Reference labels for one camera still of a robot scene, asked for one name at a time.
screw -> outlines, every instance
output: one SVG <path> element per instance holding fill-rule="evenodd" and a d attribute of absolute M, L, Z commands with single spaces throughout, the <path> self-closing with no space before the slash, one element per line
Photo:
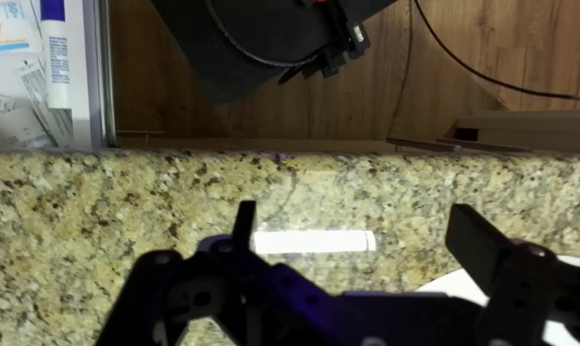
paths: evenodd
<path fill-rule="evenodd" d="M 387 342 L 379 336 L 367 336 L 364 338 L 362 346 L 387 346 Z"/>
<path fill-rule="evenodd" d="M 536 244 L 529 244 L 527 248 L 529 248 L 529 251 L 533 251 L 538 257 L 546 257 L 548 255 L 548 251 L 544 248 L 536 246 Z"/>
<path fill-rule="evenodd" d="M 364 34 L 364 30 L 362 30 L 362 27 L 360 27 L 360 25 L 356 25 L 356 27 L 354 27 L 354 34 L 356 34 L 356 38 L 358 38 L 360 42 L 364 42 L 364 40 L 365 40 L 365 34 Z"/>
<path fill-rule="evenodd" d="M 170 253 L 156 253 L 154 261 L 164 265 L 164 263 L 171 261 L 171 255 Z"/>
<path fill-rule="evenodd" d="M 488 346 L 511 346 L 511 344 L 504 338 L 494 338 L 494 340 L 488 342 Z"/>
<path fill-rule="evenodd" d="M 235 248 L 233 248 L 233 242 L 231 240 L 221 240 L 216 244 L 216 251 L 219 253 L 231 253 Z"/>

black plastic part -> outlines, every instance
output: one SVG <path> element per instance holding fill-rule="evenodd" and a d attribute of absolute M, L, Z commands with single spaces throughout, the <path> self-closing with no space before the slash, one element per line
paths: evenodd
<path fill-rule="evenodd" d="M 141 255 L 97 344 L 156 344 L 152 326 L 162 317 L 164 286 L 181 263 L 183 257 L 177 251 L 150 251 Z"/>
<path fill-rule="evenodd" d="M 456 128 L 456 136 L 458 140 L 471 140 L 477 142 L 481 138 L 481 130 L 479 128 Z"/>
<path fill-rule="evenodd" d="M 294 78 L 298 73 L 302 73 L 306 67 L 292 67 L 287 69 L 283 77 L 279 77 L 277 84 L 285 84 L 287 80 Z"/>
<path fill-rule="evenodd" d="M 306 59 L 327 46 L 344 46 L 352 55 L 362 55 L 369 40 L 352 42 L 354 27 L 394 0 L 329 0 L 327 5 L 306 5 L 302 0 L 212 0 L 227 32 L 216 25 L 206 0 L 152 2 L 212 98 L 233 102 L 285 69 L 250 59 L 229 42 L 229 34 L 250 53 L 271 61 Z"/>
<path fill-rule="evenodd" d="M 450 211 L 446 246 L 483 292 L 490 294 L 498 265 L 511 253 L 515 244 L 477 209 L 456 203 Z"/>
<path fill-rule="evenodd" d="M 490 296 L 483 309 L 446 294 L 331 296 L 248 244 L 256 201 L 243 201 L 233 236 L 202 240 L 183 259 L 150 251 L 129 275 L 98 344 L 179 344 L 189 323 L 214 317 L 241 346 L 544 344 L 546 319 L 580 340 L 580 267 L 538 244 L 508 240 L 469 205 L 454 205 L 446 244 Z"/>

black device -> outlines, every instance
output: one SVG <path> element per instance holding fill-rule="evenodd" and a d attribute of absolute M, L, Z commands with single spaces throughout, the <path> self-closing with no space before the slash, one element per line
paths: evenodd
<path fill-rule="evenodd" d="M 283 75 L 335 75 L 369 48 L 364 21 L 394 0 L 152 0 L 216 102 Z"/>
<path fill-rule="evenodd" d="M 289 265 L 250 250 L 256 201 L 243 201 L 231 236 L 198 251 L 139 257 L 98 344 L 181 344 L 214 317 L 241 346 L 544 344 L 548 319 L 580 340 L 580 267 L 531 242 L 513 242 L 469 205 L 454 205 L 446 246 L 490 296 L 486 307 L 446 294 L 331 296 Z"/>

granite countertop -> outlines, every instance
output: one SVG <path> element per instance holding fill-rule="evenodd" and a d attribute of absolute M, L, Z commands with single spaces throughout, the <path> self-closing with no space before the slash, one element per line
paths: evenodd
<path fill-rule="evenodd" d="M 415 290 L 458 269 L 454 201 L 580 255 L 580 157 L 0 153 L 0 344 L 93 344 L 139 253 L 191 255 L 246 198 L 260 230 L 375 230 L 371 253 L 283 257 L 331 292 Z"/>

electrical cord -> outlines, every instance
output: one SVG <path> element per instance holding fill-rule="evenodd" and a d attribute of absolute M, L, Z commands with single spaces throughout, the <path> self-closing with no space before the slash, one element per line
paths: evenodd
<path fill-rule="evenodd" d="M 540 98 L 559 98 L 559 100 L 577 100 L 580 102 L 580 96 L 577 94 L 563 94 L 563 92 L 544 92 L 544 90 L 533 90 L 533 88 L 525 88 L 525 86 L 519 86 L 519 84 L 511 84 L 511 82 L 506 82 L 506 80 L 500 80 L 500 78 L 494 78 L 490 75 L 485 75 L 481 71 L 477 71 L 475 67 L 471 67 L 469 63 L 465 63 L 458 53 L 454 53 L 446 42 L 440 38 L 440 34 L 433 28 L 429 17 L 425 15 L 425 9 L 421 5 L 421 0 L 413 0 L 417 9 L 419 9 L 419 15 L 425 23 L 425 27 L 429 28 L 431 36 L 440 44 L 440 48 L 456 61 L 460 63 L 463 69 L 471 71 L 473 75 L 488 80 L 488 82 L 494 82 L 494 84 L 500 84 L 504 88 L 511 88 L 511 90 L 517 90 L 517 92 L 523 92 L 523 94 L 533 94 L 533 96 L 540 96 Z"/>
<path fill-rule="evenodd" d="M 248 48 L 244 48 L 229 30 L 227 30 L 227 25 L 223 23 L 223 19 L 219 17 L 216 5 L 214 5 L 214 0 L 206 0 L 208 3 L 208 11 L 212 15 L 212 19 L 216 21 L 216 27 L 225 34 L 225 38 L 229 40 L 229 44 L 241 52 L 243 55 L 262 63 L 262 65 L 269 65 L 269 67 L 277 67 L 277 69 L 296 69 L 296 67 L 304 67 L 312 61 L 317 59 L 317 55 L 308 55 L 304 59 L 298 59 L 298 61 L 279 61 L 279 59 L 269 59 L 269 57 L 264 57 L 264 55 L 258 55 L 254 52 L 250 52 Z"/>
<path fill-rule="evenodd" d="M 404 69 L 402 88 L 400 88 L 396 105 L 392 109 L 392 121 L 390 121 L 387 136 L 392 134 L 396 121 L 402 115 L 402 103 L 404 103 L 406 88 L 408 88 L 408 80 L 410 80 L 410 67 L 412 67 L 412 61 L 413 61 L 412 59 L 413 57 L 413 25 L 415 25 L 413 23 L 413 3 L 412 3 L 412 0 L 408 0 L 408 55 L 406 55 L 406 69 Z"/>

